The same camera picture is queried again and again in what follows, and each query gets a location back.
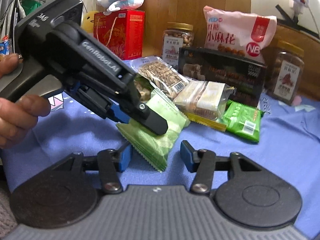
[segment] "blue cloth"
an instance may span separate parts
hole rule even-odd
[[[188,140],[195,149],[207,148],[217,155],[241,152],[299,190],[303,207],[295,226],[313,237],[320,230],[320,102],[304,98],[302,104],[290,107],[262,94],[260,107],[267,113],[261,121],[259,144],[191,123],[174,144],[165,172],[156,172],[135,152],[128,169],[120,174],[121,182],[124,187],[183,184],[189,188],[194,174],[180,159],[182,140]],[[64,94],[63,109],[40,118],[23,143],[3,152],[10,190],[73,151],[95,155],[106,148],[118,148],[123,142],[112,121],[100,119]],[[97,174],[91,173],[89,178],[98,187]],[[217,171],[213,187],[226,180],[226,172]]]

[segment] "black box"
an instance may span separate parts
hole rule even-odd
[[[235,87],[231,100],[257,107],[267,67],[227,52],[204,48],[181,48],[178,72],[197,80],[226,83]]]

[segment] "light green snack bag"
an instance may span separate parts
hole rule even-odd
[[[156,170],[164,171],[167,168],[169,151],[182,128],[188,126],[190,121],[158,88],[151,92],[151,99],[146,104],[167,120],[168,130],[164,135],[155,135],[133,119],[130,119],[128,124],[117,123],[116,126]]]

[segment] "jar of nuts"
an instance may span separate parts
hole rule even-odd
[[[278,41],[276,47],[277,55],[267,94],[291,105],[304,68],[304,50],[286,41]]]
[[[192,31],[191,24],[168,22],[167,29],[163,32],[162,60],[177,69],[179,49],[192,46]]]

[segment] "bright green snack package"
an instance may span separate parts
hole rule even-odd
[[[229,100],[223,115],[226,130],[253,142],[259,142],[260,121],[263,112],[259,109]]]
[[[128,124],[117,123],[116,126],[156,170],[164,171],[167,168],[169,151],[190,121],[158,88],[151,92],[151,99],[146,104],[167,120],[168,130],[164,135],[155,135],[134,119],[130,119]]]

